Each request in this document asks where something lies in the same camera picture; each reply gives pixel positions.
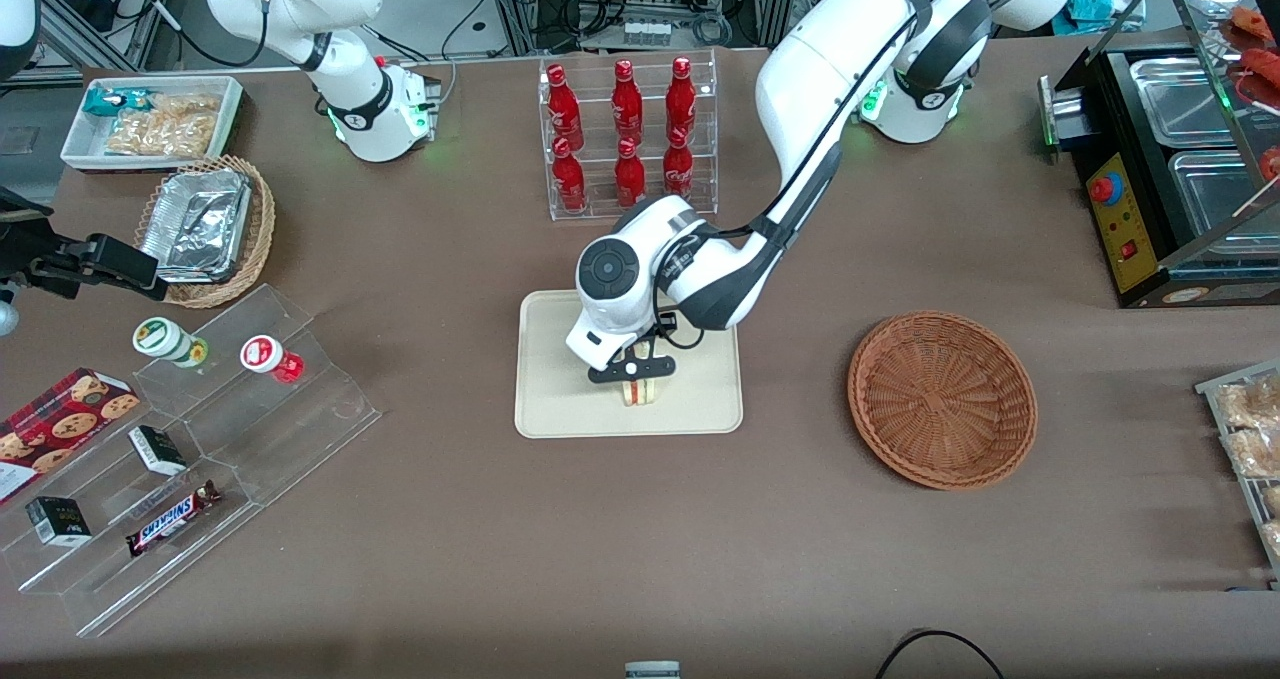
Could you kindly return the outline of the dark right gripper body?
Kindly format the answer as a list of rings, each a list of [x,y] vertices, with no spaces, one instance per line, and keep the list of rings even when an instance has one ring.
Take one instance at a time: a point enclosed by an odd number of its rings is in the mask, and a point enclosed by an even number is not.
[[[1,188],[3,260],[35,260],[49,254],[49,208]]]

